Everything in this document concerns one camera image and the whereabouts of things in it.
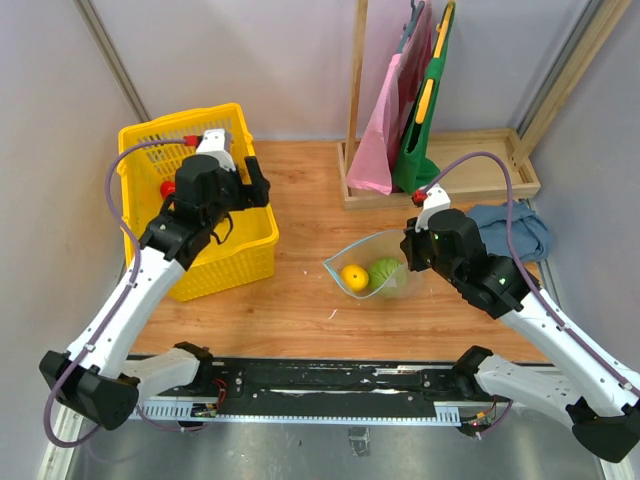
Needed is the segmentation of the green cabbage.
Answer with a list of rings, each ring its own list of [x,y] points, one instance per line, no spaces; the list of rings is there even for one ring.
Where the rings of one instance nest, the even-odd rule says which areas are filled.
[[[369,274],[369,289],[375,291],[381,288],[402,266],[403,263],[393,257],[384,257],[375,260],[367,269]]]

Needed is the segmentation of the yellow mango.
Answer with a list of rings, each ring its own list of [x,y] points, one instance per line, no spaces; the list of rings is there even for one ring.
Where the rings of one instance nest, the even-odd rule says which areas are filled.
[[[354,293],[363,292],[368,288],[369,274],[363,267],[359,265],[346,265],[341,270],[340,275],[346,287]]]

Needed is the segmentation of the yellow plastic basket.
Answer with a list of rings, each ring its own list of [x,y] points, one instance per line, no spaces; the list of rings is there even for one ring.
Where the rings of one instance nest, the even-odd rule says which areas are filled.
[[[119,132],[119,150],[159,139],[201,135],[210,129],[224,129],[231,136],[229,151],[242,181],[250,181],[245,158],[253,156],[253,137],[237,103],[176,112],[155,120],[134,124]],[[138,150],[117,168],[120,176],[122,218],[132,232],[141,236],[147,224],[158,215],[163,203],[161,184],[174,179],[175,171],[194,150],[181,145],[163,145]],[[180,302],[270,277],[275,270],[275,245],[279,231],[270,206],[231,214],[215,233],[228,235],[218,246],[211,242],[169,291]]]

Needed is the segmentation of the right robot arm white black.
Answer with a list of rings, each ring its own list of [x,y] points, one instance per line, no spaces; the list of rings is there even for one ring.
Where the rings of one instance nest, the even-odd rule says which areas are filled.
[[[412,271],[431,269],[471,306],[526,337],[562,373],[553,380],[472,346],[454,364],[466,400],[507,398],[566,426],[589,452],[621,462],[639,442],[639,375],[604,351],[514,259],[487,252],[477,224],[457,209],[408,220],[400,248]]]

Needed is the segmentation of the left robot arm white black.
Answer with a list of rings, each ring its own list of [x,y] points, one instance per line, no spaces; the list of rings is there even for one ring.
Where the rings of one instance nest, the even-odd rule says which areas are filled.
[[[173,387],[207,393],[214,383],[211,353],[180,342],[163,355],[129,359],[129,351],[160,300],[211,243],[232,213],[265,207],[270,183],[258,160],[244,160],[250,181],[208,154],[187,157],[175,174],[175,191],[134,240],[130,273],[87,329],[63,352],[47,352],[39,370],[50,400],[105,430],[122,425],[139,403]]]

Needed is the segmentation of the clear zip top bag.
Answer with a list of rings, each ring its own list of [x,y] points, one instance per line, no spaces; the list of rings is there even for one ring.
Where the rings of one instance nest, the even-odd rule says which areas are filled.
[[[418,293],[420,273],[409,270],[402,230],[386,230],[347,246],[324,261],[333,280],[356,299],[403,299]]]

